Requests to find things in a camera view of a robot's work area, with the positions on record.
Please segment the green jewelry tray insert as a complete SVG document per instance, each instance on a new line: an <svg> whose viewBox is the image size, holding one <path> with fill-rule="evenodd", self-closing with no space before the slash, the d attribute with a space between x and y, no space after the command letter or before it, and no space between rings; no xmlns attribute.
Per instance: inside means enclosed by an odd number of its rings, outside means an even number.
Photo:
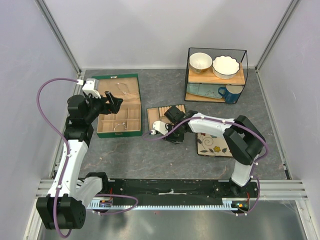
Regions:
<svg viewBox="0 0 320 240"><path fill-rule="evenodd" d="M166 124L170 124L171 121L165 116L165 112L172 106L159 106L147 109L148 128L153 130L153 123L156 121L162 121Z"/></svg>

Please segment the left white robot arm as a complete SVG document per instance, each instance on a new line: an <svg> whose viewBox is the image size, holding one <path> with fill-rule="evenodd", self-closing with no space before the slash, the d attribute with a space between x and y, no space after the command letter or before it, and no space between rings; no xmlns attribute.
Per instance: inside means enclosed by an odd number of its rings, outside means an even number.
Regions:
<svg viewBox="0 0 320 240"><path fill-rule="evenodd" d="M110 191L107 175L89 173L81 186L77 186L81 164L94 132L92 123L99 115L117 114L123 99L106 91L98 98L92 94L74 95L67 100L68 117L62 134L61 164L51 188L45 197L38 198L36 209L46 229L81 229L85 223L86 209L98 195Z"/></svg>

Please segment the silver pearl bangle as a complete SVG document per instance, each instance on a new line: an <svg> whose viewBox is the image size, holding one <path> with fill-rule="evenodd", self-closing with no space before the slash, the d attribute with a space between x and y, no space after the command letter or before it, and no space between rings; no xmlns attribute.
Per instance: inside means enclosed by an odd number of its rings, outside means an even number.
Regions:
<svg viewBox="0 0 320 240"><path fill-rule="evenodd" d="M126 122L121 122L121 123L117 123L114 128L113 131L117 132L117 131L126 131L127 130L127 123Z"/></svg>

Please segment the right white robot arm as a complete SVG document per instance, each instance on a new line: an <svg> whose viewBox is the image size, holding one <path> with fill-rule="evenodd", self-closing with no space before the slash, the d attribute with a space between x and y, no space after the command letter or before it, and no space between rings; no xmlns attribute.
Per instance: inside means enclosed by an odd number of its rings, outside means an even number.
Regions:
<svg viewBox="0 0 320 240"><path fill-rule="evenodd" d="M269 153L269 147L265 138L246 116L219 118L195 110L185 113L176 106L170 107L164 116L170 123L160 120L154 122L152 127L168 141L180 143L185 133L223 138L235 159L229 191L235 197L240 197L247 191L253 166Z"/></svg>

